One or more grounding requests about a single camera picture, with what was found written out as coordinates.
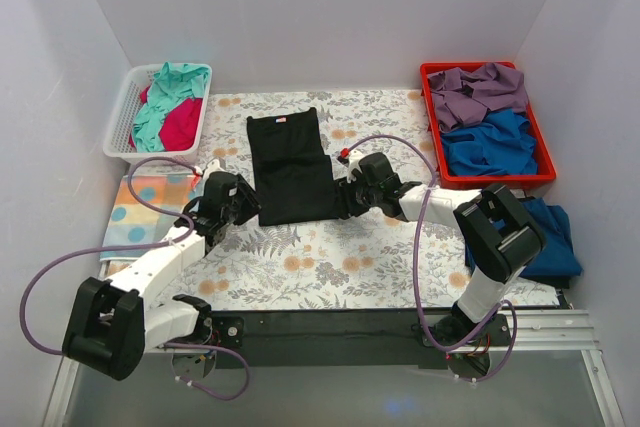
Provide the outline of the black t-shirt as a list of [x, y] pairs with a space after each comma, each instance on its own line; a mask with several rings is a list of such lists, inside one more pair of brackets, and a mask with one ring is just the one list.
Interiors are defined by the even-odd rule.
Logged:
[[332, 161], [320, 137], [317, 110], [247, 119], [262, 227], [338, 217]]

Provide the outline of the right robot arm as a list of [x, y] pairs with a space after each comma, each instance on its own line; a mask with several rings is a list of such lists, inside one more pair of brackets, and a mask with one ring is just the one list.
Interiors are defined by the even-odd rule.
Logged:
[[450, 190], [404, 182], [382, 153], [343, 150], [338, 160], [345, 177], [336, 180], [339, 215], [358, 217], [378, 208], [391, 219], [457, 229], [474, 263], [473, 273], [450, 313], [428, 325], [425, 337], [441, 350], [475, 344], [489, 331], [489, 321], [505, 305], [504, 295], [545, 248], [542, 229], [508, 187]]

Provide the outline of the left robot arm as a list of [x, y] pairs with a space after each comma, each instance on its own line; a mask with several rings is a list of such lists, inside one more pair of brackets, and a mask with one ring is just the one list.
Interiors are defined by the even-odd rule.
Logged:
[[178, 294], [160, 307], [156, 297], [182, 271], [203, 259], [230, 225], [256, 216], [255, 190], [239, 174], [210, 174], [203, 194], [183, 209], [163, 239], [129, 267], [104, 280], [89, 278], [76, 293], [63, 354], [115, 380], [128, 377], [143, 354], [170, 341], [200, 347], [214, 335], [212, 308]]

